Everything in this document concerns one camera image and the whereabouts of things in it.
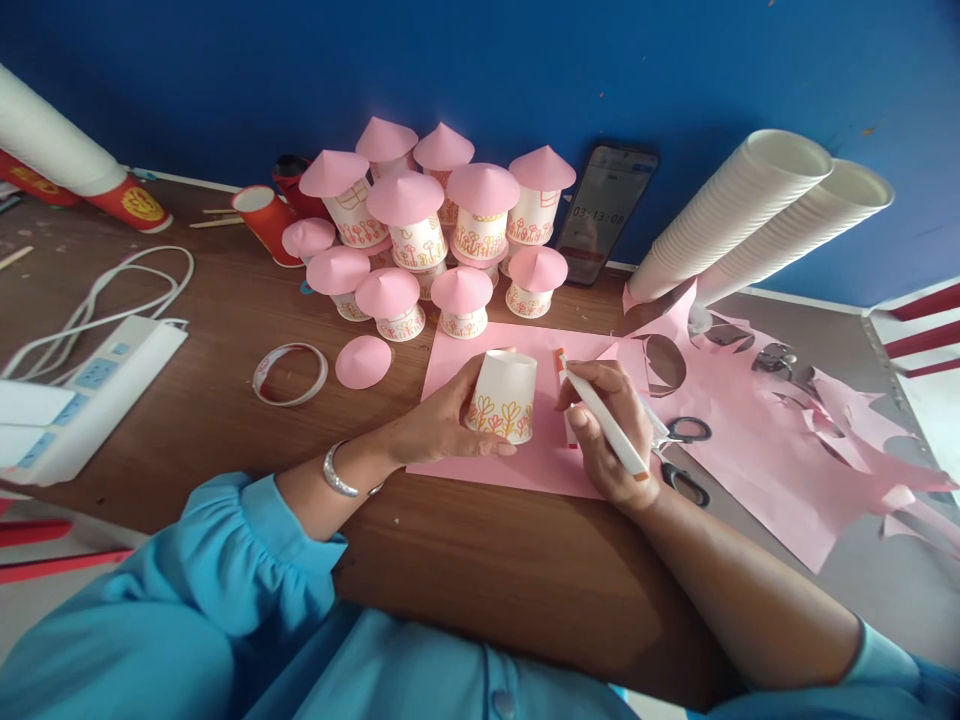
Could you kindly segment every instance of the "blue sleeve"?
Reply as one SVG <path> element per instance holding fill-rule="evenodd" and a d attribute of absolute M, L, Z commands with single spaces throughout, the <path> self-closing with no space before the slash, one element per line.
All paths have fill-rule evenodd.
<path fill-rule="evenodd" d="M 755 692 L 724 703 L 708 717 L 948 720 L 958 716 L 960 675 L 913 657 L 866 623 L 862 625 L 860 651 L 839 685 Z"/>
<path fill-rule="evenodd" d="M 222 717 L 258 629 L 275 650 L 322 623 L 345 549 L 308 538 L 272 476 L 214 478 L 178 523 L 24 635 L 0 669 L 0 717 Z"/>

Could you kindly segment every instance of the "silver bracelet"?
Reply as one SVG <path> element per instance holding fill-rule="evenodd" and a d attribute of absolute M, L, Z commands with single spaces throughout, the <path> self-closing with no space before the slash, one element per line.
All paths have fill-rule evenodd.
<path fill-rule="evenodd" d="M 360 494 L 360 491 L 347 485 L 343 480 L 340 479 L 340 476 L 337 475 L 337 471 L 333 469 L 333 455 L 337 452 L 337 448 L 343 445 L 345 442 L 347 441 L 341 440 L 327 452 L 327 456 L 323 459 L 323 477 L 326 478 L 327 484 L 341 495 L 345 495 L 346 497 L 357 497 Z M 378 492 L 380 492 L 380 488 L 382 487 L 383 483 L 380 483 L 373 490 L 368 492 L 367 495 L 376 495 Z"/>

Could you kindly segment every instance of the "blue shirt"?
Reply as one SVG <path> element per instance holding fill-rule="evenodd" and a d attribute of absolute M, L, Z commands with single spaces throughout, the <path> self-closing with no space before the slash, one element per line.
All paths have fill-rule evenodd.
<path fill-rule="evenodd" d="M 337 603 L 342 536 L 304 535 L 273 477 L 215 478 L 180 522 L 30 630 L 3 718 L 623 718 L 606 685 Z M 957 675 L 865 626 L 836 687 L 758 692 L 711 718 L 953 717 Z"/>

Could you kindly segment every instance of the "woman's right hand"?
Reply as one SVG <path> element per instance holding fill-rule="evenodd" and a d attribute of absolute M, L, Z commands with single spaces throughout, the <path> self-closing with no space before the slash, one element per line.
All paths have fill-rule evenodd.
<path fill-rule="evenodd" d="M 596 388 L 597 394 L 649 467 L 653 427 L 637 398 L 630 376 L 620 363 L 615 360 L 571 360 L 567 363 L 567 371 L 587 380 Z M 621 510 L 649 507 L 660 493 L 662 484 L 659 479 L 649 473 L 646 480 L 637 482 L 610 448 L 593 413 L 584 406 L 571 407 L 578 402 L 580 396 L 577 391 L 569 380 L 565 381 L 555 409 L 566 413 L 577 436 L 580 449 L 583 450 L 583 467 L 587 477 L 606 500 Z"/>

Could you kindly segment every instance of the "wooden table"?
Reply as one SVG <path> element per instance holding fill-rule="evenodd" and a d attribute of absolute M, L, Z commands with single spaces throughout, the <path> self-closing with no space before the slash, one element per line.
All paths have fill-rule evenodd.
<path fill-rule="evenodd" d="M 92 207 L 56 211 L 28 198 L 0 217 L 0 254 L 36 250 L 0 273 L 0 357 L 59 330 L 97 275 L 154 245 L 194 254 L 196 275 L 167 315 L 190 337 L 81 475 L 37 498 L 143 532 L 174 522 L 190 492 L 225 471 L 263 475 L 324 452 L 416 405 L 437 312 L 417 339 L 394 345 L 394 362 L 371 390 L 342 387 L 331 372 L 310 402 L 259 402 L 250 380 L 260 359 L 303 341 L 333 362 L 372 323 L 342 320 L 329 299 L 300 292 L 302 270 L 275 265 L 243 226 L 191 230 L 217 191 L 167 182 L 151 192 L 177 217 L 160 236 L 139 234 Z M 144 264 L 174 277 L 184 258 Z M 498 322 L 608 334 L 622 315 L 625 276 L 606 272 L 590 290 L 564 287 L 548 315 L 523 321 L 503 301 Z M 164 286 L 124 273 L 98 316 L 146 302 Z M 89 333 L 82 359 L 108 334 Z M 577 668 L 695 709 L 737 689 L 737 678 L 691 603 L 642 535 L 609 505 L 398 473 L 344 527 L 350 548 L 335 570 L 348 600 L 450 629 L 507 650 Z"/>

